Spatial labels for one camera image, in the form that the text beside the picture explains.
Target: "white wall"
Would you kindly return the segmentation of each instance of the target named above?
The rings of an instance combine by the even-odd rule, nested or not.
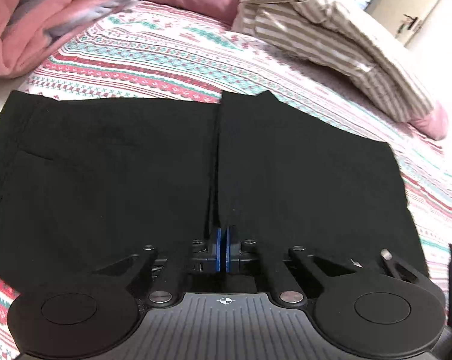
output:
[[[439,1],[406,47],[423,67],[427,82],[448,110],[450,133],[443,147],[452,167],[452,0]]]

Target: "pink and teal pattern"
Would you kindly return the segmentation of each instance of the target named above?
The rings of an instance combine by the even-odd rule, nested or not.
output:
[[[143,2],[74,37],[20,88],[57,100],[199,102],[217,102],[223,90],[255,95],[266,89],[333,126],[391,145],[431,279],[447,292],[452,175],[441,146],[372,105],[352,103],[309,79],[300,61],[262,41],[229,32],[205,16]]]

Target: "pant leg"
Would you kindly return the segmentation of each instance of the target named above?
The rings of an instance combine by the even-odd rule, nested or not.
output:
[[[0,278],[23,292],[202,238],[217,107],[13,92],[0,114]]]
[[[342,263],[369,265],[388,249],[427,275],[388,144],[335,128],[269,92],[223,92],[219,120],[222,228]]]

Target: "beige striped fabric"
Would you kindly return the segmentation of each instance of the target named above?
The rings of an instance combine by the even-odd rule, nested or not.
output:
[[[347,75],[398,122],[419,119],[434,100],[408,50],[349,0],[240,0],[233,30]]]

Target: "metal screw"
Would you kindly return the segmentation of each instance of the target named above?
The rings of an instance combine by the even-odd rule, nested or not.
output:
[[[381,256],[382,256],[385,260],[387,260],[387,261],[389,261],[390,259],[392,259],[392,254],[391,254],[391,252],[390,252],[389,250],[387,250],[387,249],[381,250]]]
[[[304,299],[303,294],[296,291],[285,291],[279,298],[286,303],[299,303]]]
[[[208,250],[208,247],[206,246],[206,242],[202,239],[194,239],[193,240],[193,252],[201,252]]]
[[[256,241],[254,239],[245,239],[241,242],[241,251],[244,253],[251,253],[254,251]]]
[[[169,302],[173,296],[166,291],[155,291],[149,294],[149,300],[153,303],[166,303]]]

